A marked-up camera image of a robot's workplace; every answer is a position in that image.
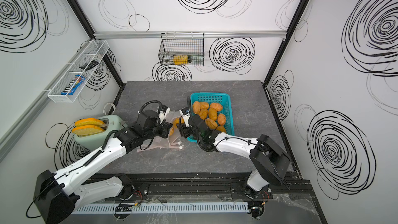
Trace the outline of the potato bagged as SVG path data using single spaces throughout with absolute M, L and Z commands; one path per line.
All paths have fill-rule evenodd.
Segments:
M 201 104 L 199 101 L 195 101 L 192 105 L 192 110 L 194 114 L 199 114 L 201 110 Z
M 174 127 L 171 127 L 170 128 L 170 131 L 169 131 L 169 136 L 171 136 L 171 135 L 173 135 L 174 134 Z
M 175 129 L 177 129 L 177 124 L 179 124 L 179 123 L 184 123 L 184 119 L 183 118 L 176 118 L 174 121 L 173 121 L 173 127 L 175 128 Z

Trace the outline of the clear zipper bag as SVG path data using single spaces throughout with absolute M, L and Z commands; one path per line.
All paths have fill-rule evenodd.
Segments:
M 153 139 L 150 138 L 149 140 L 144 141 L 143 145 L 138 148 L 138 152 L 153 150 L 157 148 L 183 150 L 184 139 L 180 135 L 178 128 L 174 128 L 174 134 L 169 136 L 170 128 L 173 127 L 173 121 L 180 116 L 180 112 L 171 111 L 167 115 L 166 121 L 162 125 L 162 127 L 165 127 L 165 131 L 163 131 L 160 136 L 157 136 Z

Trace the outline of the teal plastic basket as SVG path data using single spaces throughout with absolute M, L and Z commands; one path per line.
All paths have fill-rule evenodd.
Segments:
M 226 93 L 196 92 L 187 99 L 190 109 L 191 142 L 232 146 L 234 136 L 231 97 Z

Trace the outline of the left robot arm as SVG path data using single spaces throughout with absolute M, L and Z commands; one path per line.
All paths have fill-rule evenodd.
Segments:
M 59 224 L 74 210 L 99 200 L 120 197 L 129 199 L 135 193 L 132 181 L 124 174 L 86 184 L 87 179 L 111 162 L 142 146 L 146 140 L 167 138 L 172 123 L 166 121 L 170 109 L 140 110 L 131 127 L 111 131 L 104 144 L 77 162 L 54 173 L 38 175 L 32 205 L 47 224 Z

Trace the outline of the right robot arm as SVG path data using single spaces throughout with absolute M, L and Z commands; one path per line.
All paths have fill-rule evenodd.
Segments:
M 185 114 L 176 123 L 181 136 L 193 136 L 206 152 L 228 152 L 249 159 L 255 166 L 246 181 L 246 187 L 259 192 L 265 186 L 287 186 L 285 176 L 291 157 L 269 136 L 241 138 L 211 129 L 199 115 Z

